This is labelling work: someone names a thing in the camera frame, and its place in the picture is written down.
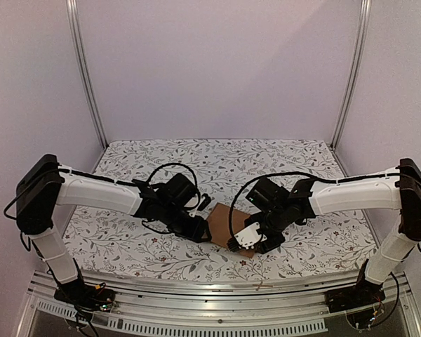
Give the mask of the brown cardboard box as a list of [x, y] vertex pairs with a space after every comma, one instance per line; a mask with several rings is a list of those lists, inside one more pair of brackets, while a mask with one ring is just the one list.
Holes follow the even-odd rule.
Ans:
[[[229, 210], [229, 206], [217, 203], [206, 219], [212, 237], [211, 242], [223, 248], [227, 248], [227, 242], [231, 238], [229, 231]], [[245, 228], [244, 221], [249, 216], [248, 213], [234, 209], [232, 214], [234, 234]]]

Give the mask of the left robot arm white sleeve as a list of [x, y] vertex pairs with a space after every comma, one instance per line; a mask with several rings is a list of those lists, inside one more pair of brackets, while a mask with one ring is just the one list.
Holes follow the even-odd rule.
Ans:
[[66, 284], [82, 276], [53, 224], [56, 206], [87, 206], [133, 217], [142, 201], [148, 199], [172, 204], [196, 216], [188, 203], [198, 196], [197, 186], [180, 173], [167, 183], [155, 185], [136, 179], [122, 181], [76, 171], [60, 165], [54, 154], [45, 154], [18, 183], [10, 205], [16, 212], [12, 219], [35, 245], [54, 280]]

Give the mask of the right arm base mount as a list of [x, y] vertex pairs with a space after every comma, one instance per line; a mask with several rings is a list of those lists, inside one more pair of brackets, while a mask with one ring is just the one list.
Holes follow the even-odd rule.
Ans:
[[324, 299], [329, 312], [334, 313], [381, 302], [385, 293], [381, 285], [367, 282], [326, 291]]

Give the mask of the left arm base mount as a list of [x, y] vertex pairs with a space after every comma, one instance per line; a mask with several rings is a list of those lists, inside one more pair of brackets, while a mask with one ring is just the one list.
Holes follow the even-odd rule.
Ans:
[[107, 311], [113, 306], [115, 298], [116, 292], [105, 284], [91, 286], [82, 279], [58, 284], [54, 294], [54, 299], [87, 311]]

